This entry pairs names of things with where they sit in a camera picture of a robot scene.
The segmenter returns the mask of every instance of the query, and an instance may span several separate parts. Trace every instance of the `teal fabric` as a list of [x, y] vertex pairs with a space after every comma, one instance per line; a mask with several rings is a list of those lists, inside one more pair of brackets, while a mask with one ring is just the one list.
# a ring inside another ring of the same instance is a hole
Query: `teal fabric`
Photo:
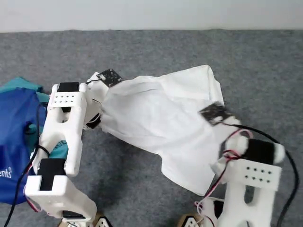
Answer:
[[[31, 83], [22, 77], [14, 78], [13, 80], [4, 84], [2, 87], [0, 87], [0, 93], [14, 90], [17, 87], [35, 90], [40, 103], [48, 103], [49, 101], [49, 95], [42, 93], [43, 88], [41, 85]], [[32, 152], [36, 142], [36, 126], [34, 124], [29, 125], [28, 130], [25, 132], [25, 142], [28, 150]], [[51, 152], [50, 158], [66, 158], [67, 153], [68, 147], [66, 141], [61, 140]]]
[[14, 78], [8, 83], [4, 84], [2, 87], [0, 87], [0, 93], [14, 90], [17, 87], [24, 87], [35, 90], [40, 103], [47, 103], [49, 100], [49, 96], [47, 94], [42, 93], [43, 88], [41, 85], [31, 83], [22, 77]]

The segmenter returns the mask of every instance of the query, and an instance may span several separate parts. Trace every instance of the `white cloth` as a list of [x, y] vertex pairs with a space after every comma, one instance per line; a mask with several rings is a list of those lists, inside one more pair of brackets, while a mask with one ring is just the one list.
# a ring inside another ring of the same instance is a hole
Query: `white cloth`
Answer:
[[109, 89], [102, 103], [103, 131], [162, 157], [173, 182], [204, 195], [218, 159], [214, 129], [197, 112], [223, 103], [208, 65], [161, 77], [139, 76]]

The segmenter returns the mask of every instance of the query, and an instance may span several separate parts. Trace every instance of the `gray carpet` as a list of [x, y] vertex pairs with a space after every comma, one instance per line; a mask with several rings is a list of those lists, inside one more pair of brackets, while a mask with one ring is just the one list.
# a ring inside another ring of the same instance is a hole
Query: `gray carpet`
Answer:
[[[123, 78], [159, 76], [209, 64], [226, 105], [244, 124], [264, 130], [290, 150], [303, 175], [303, 31], [100, 31], [0, 34], [0, 84], [22, 76], [49, 91], [54, 83], [85, 81], [108, 68]], [[161, 174], [159, 156], [101, 130], [84, 132], [75, 185], [115, 227], [174, 227], [199, 197]], [[293, 186], [283, 164], [273, 223]], [[220, 187], [214, 193], [223, 197]], [[303, 222], [300, 188], [284, 222]], [[9, 206], [0, 205], [0, 223]], [[58, 220], [18, 205], [10, 226], [53, 227]]]

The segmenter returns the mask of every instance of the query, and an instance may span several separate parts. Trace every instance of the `blue bag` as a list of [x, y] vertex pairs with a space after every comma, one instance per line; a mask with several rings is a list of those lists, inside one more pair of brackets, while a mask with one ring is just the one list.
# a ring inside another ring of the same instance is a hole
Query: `blue bag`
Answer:
[[[18, 178], [29, 162], [29, 150], [24, 132], [30, 124], [36, 124], [36, 112], [40, 105], [34, 90], [16, 88], [0, 93], [0, 202], [12, 204]], [[45, 122], [45, 108], [39, 107], [39, 123]], [[26, 201], [23, 178], [17, 204]]]

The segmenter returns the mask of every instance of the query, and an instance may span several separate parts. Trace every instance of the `white wall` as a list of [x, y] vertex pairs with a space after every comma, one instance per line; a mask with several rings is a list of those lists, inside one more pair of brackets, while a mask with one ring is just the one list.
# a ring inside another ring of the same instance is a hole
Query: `white wall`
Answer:
[[303, 0], [0, 0], [0, 32], [302, 29]]

